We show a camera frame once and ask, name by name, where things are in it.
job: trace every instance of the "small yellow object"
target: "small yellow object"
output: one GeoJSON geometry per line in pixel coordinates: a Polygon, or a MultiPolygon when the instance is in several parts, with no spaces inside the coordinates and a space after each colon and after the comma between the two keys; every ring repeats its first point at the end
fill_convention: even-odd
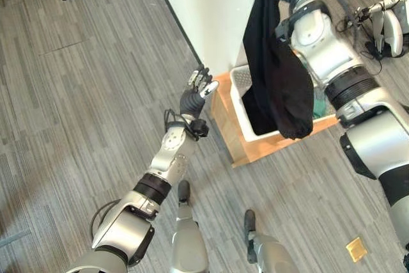
{"type": "Polygon", "coordinates": [[[350,252],[353,262],[358,262],[359,260],[362,259],[362,257],[364,257],[368,253],[359,237],[352,240],[346,246],[346,249],[348,250],[348,252],[350,252]]]}

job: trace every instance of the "hanging clothing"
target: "hanging clothing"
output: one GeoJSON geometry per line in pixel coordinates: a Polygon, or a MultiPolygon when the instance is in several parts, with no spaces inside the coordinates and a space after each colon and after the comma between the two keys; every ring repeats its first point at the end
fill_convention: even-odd
{"type": "Polygon", "coordinates": [[[243,44],[252,88],[243,103],[256,134],[278,130],[292,139],[313,130],[314,86],[287,43],[277,40],[278,0],[255,0],[243,44]]]}

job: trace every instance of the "wooden box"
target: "wooden box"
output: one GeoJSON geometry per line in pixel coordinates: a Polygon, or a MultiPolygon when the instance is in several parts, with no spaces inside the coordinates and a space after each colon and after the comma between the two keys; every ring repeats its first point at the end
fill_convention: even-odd
{"type": "MultiPolygon", "coordinates": [[[[299,139],[285,139],[279,134],[253,142],[246,142],[240,129],[233,103],[231,102],[230,75],[229,73],[224,73],[215,77],[215,80],[220,82],[220,86],[213,94],[211,112],[233,158],[233,167],[254,162],[299,141],[299,139]]],[[[329,116],[324,120],[314,123],[314,130],[311,134],[316,134],[336,123],[335,115],[329,116]]]]}

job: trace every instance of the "white plastic basket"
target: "white plastic basket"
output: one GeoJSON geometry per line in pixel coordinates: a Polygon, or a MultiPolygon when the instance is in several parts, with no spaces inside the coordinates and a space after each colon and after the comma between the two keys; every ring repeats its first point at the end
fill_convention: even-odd
{"type": "MultiPolygon", "coordinates": [[[[260,139],[264,139],[265,137],[276,136],[280,134],[278,130],[271,131],[267,134],[262,134],[260,136],[256,135],[253,131],[251,126],[249,117],[247,116],[247,112],[245,110],[242,97],[247,92],[247,90],[251,87],[251,74],[248,65],[236,67],[230,71],[230,79],[231,79],[231,89],[230,89],[230,96],[233,106],[236,111],[237,120],[240,124],[240,128],[242,129],[243,137],[247,142],[252,142],[260,139]]],[[[318,123],[319,121],[326,120],[334,116],[333,114],[335,111],[333,108],[329,108],[330,115],[324,116],[322,118],[318,118],[314,120],[314,123],[318,123]]]]}

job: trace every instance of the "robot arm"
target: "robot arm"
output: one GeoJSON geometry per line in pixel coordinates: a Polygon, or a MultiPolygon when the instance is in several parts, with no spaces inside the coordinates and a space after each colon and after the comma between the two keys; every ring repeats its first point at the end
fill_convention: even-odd
{"type": "Polygon", "coordinates": [[[189,79],[180,101],[180,115],[166,112],[166,134],[149,170],[137,185],[105,217],[94,239],[93,250],[67,273],[126,273],[128,266],[143,258],[155,232],[150,221],[171,187],[185,173],[196,141],[207,135],[208,127],[199,115],[205,99],[216,90],[208,68],[199,68],[189,79]]]}
{"type": "Polygon", "coordinates": [[[346,129],[341,146],[355,171],[382,184],[397,236],[409,250],[409,115],[337,37],[323,1],[285,1],[293,5],[284,37],[336,109],[346,129]]]}

